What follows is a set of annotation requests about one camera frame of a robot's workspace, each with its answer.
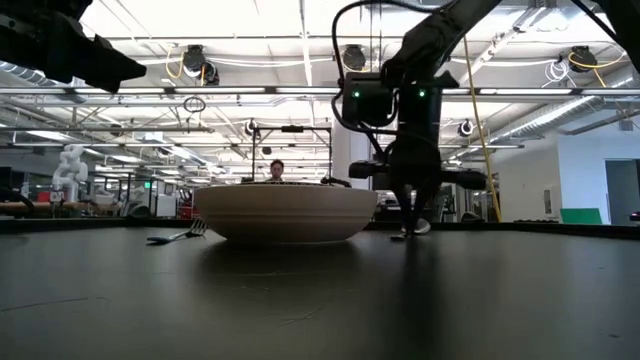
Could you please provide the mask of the silver ventilation duct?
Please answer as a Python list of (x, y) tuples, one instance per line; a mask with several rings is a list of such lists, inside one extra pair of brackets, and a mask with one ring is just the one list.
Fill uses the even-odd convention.
[(489, 142), (498, 143), (512, 137), (540, 135), (592, 113), (609, 108), (626, 109), (631, 104), (637, 104), (640, 107), (640, 94), (623, 94), (622, 96), (589, 95), (564, 103), (546, 105), (516, 119), (500, 130), (492, 132)]

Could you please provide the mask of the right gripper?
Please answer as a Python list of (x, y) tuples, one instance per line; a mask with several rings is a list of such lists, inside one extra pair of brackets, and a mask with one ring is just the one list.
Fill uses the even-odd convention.
[[(400, 207), (403, 233), (412, 235), (419, 218), (430, 223), (423, 212), (432, 205), (443, 183), (481, 190), (487, 185), (487, 177), (478, 171), (442, 168), (436, 123), (441, 111), (440, 89), (403, 87), (394, 96), (394, 109), (398, 112), (398, 129), (392, 133), (395, 140), (384, 150), (377, 150), (373, 160), (352, 163), (349, 176), (381, 177), (384, 187), (393, 190)], [(413, 215), (412, 190), (416, 190)]]

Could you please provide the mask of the beige shallow plate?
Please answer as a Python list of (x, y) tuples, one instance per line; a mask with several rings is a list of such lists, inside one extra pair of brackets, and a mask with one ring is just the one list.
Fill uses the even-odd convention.
[(258, 182), (199, 188), (200, 218), (230, 242), (312, 244), (342, 242), (362, 231), (376, 192), (313, 183)]

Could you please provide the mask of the black monitor stand frame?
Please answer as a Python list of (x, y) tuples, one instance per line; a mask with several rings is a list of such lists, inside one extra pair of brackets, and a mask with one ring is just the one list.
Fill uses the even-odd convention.
[[(251, 179), (254, 180), (256, 176), (256, 148), (259, 144), (257, 141), (257, 134), (261, 131), (265, 130), (266, 134), (261, 137), (261, 141), (266, 140), (273, 131), (279, 131), (281, 133), (303, 133), (305, 131), (310, 131), (312, 134), (316, 135), (321, 142), (328, 148), (328, 174), (332, 174), (332, 155), (333, 155), (333, 135), (332, 129), (330, 127), (316, 127), (316, 126), (302, 126), (302, 125), (283, 125), (283, 126), (258, 126), (256, 124), (253, 125), (253, 130), (251, 133)], [(319, 131), (326, 131), (328, 133), (328, 140), (325, 141), (319, 134)]]

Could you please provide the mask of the silver metal spoon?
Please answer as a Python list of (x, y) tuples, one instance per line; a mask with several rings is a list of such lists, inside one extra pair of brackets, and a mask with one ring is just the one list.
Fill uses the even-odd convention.
[(424, 218), (419, 218), (412, 229), (408, 230), (405, 226), (401, 227), (401, 232), (391, 236), (392, 241), (400, 242), (413, 238), (418, 235), (424, 235), (431, 230), (431, 224)]

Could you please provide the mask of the fork with blue handle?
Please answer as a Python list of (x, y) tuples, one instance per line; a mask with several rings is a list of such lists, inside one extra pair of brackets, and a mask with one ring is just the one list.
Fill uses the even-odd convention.
[(151, 236), (146, 239), (146, 242), (148, 245), (166, 245), (183, 238), (202, 237), (206, 234), (207, 229), (208, 226), (201, 219), (195, 219), (188, 230), (171, 236)]

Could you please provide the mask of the green board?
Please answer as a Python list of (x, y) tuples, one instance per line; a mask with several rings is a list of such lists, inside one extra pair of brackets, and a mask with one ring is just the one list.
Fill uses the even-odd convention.
[(564, 224), (602, 225), (598, 208), (561, 208), (560, 215)]

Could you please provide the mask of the black table frame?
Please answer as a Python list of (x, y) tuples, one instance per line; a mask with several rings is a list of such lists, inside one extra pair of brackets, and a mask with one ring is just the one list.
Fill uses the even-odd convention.
[[(133, 219), (127, 217), (7, 219), (0, 220), (0, 234), (120, 227), (189, 228), (192, 223), (192, 220), (183, 219)], [(434, 231), (516, 231), (640, 241), (640, 226), (559, 224), (549, 222), (475, 222), (434, 223), (431, 225), (431, 229)]]

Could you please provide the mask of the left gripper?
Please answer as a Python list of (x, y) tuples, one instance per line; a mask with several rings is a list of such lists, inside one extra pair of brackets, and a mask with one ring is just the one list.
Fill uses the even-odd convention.
[(83, 38), (80, 24), (57, 10), (0, 10), (0, 61), (62, 83), (77, 77), (109, 93), (147, 73), (106, 39)]

